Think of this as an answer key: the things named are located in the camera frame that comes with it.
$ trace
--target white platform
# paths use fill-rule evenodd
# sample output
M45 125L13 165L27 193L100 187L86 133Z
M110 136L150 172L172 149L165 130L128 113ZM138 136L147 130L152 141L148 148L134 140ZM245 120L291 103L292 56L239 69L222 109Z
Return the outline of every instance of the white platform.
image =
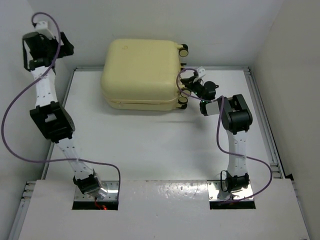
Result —
M131 111L111 108L100 89L100 71L76 71L65 109L75 123L79 155L83 159L112 163L120 168L123 180L215 180L226 170L229 156L216 144L218 115L205 117L199 101L190 99L186 110L171 112ZM208 70L204 80L220 87L217 96L243 94L253 115L247 140L247 155L270 161L264 145L249 88L242 70ZM226 131L220 142L228 149ZM52 159L63 158L55 147ZM252 179L269 178L268 169L248 160ZM102 180L116 180L117 172L94 166ZM47 180L70 181L67 162L50 164Z
M203 181L124 181L118 211L71 210L74 192L71 181L38 181L19 240L308 239L289 179L275 179L247 210L210 210Z
M218 179L228 164L215 140L218 116L202 116L199 102L191 99L184 111L112 109L101 95L100 76L76 71L66 110L76 125L81 157L120 168L119 210L71 210L72 170L67 162L53 163L46 180L36 183L19 240L309 240L288 179L274 179L255 198L256 209L210 210L204 180ZM220 85L218 96L243 94L253 115L247 154L268 163L270 149L244 72L207 71L206 80ZM228 149L224 130L220 139ZM62 157L55 148L52 158ZM268 181L268 170L249 160L247 166L256 192ZM94 168L103 180L117 179L110 167Z

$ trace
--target white wall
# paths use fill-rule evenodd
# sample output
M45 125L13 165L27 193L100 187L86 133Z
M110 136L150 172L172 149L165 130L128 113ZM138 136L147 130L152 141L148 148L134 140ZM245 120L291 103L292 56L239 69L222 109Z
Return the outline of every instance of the white wall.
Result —
M27 0L0 0L0 117L11 100L33 78L23 67L22 36L33 31L33 10ZM63 62L57 64L57 95L61 99L69 79ZM29 116L34 108L35 89L13 106L6 121L9 145L20 155L40 160L47 155L46 141ZM41 177L41 164L25 163L11 156L0 141L0 240L6 240L19 206L26 181Z
M312 239L320 239L320 2L287 0L254 73L285 170Z
M69 66L101 66L117 38L189 45L189 65L254 62L283 0L28 0L52 14L75 46Z

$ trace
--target yellow suitcase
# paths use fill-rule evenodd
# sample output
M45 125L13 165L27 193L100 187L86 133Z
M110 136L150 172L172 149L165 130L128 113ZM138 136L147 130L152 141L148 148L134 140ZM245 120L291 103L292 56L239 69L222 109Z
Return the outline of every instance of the yellow suitcase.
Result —
M101 88L116 109L170 111L182 105L176 86L179 56L188 46L167 40L117 39L108 50Z

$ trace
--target rectangular opening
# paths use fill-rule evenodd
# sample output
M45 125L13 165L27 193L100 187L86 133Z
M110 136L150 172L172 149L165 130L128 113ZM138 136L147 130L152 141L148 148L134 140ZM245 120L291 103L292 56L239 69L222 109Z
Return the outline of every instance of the rectangular opening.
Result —
M72 210L118 210L118 181L101 181L101 185L108 191L102 200L95 201L93 196L82 194L79 188L75 189Z
M95 204L94 201L74 201L72 210L118 210L118 201L98 201Z
M243 187L240 190L234 191L232 193L222 191L226 189L225 182L219 180L207 181L208 188L208 198L211 210L222 210L222 209L256 209L255 200L253 197L239 201L231 202L230 200L239 200L245 197L249 197L253 194L251 183L247 187Z
M236 203L221 203L218 201L210 201L210 210L217 209L256 209L254 201L239 201Z

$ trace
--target robotic arm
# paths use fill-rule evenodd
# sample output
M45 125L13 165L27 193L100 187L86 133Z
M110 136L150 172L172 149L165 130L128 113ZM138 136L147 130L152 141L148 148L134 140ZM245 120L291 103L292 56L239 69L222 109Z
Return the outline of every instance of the robotic arm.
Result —
M27 33L22 38L24 68L31 72L34 79L38 79L49 68L57 51L58 42L49 30L48 22L40 21L34 26L35 31ZM74 46L61 32L63 45L58 58L74 54ZM32 60L27 60L25 44L29 48ZM97 199L103 199L108 190L102 187L101 181L95 170L84 162L79 161L77 148L74 143L75 125L58 102L55 90L55 67L35 84L36 103L35 109L30 110L30 116L46 139L55 143L69 160L74 172L73 182L83 194L88 194Z
M212 102L212 100L215 99L216 88L219 86L212 81L207 81L202 85L201 79L204 75L205 70L203 67L200 67L192 77L181 79L181 83L185 86L184 90L189 90L203 99L203 101L200 102L200 111L204 116L215 115L218 113L217 103ZM219 110L221 107L222 99L219 98ZM224 98L221 121L228 135L229 152L242 155L229 155L229 164L225 179L227 189L223 191L231 193L241 188L247 188L249 185L246 158L243 156L246 156L247 133L253 122L253 117L241 94L234 95L231 98Z

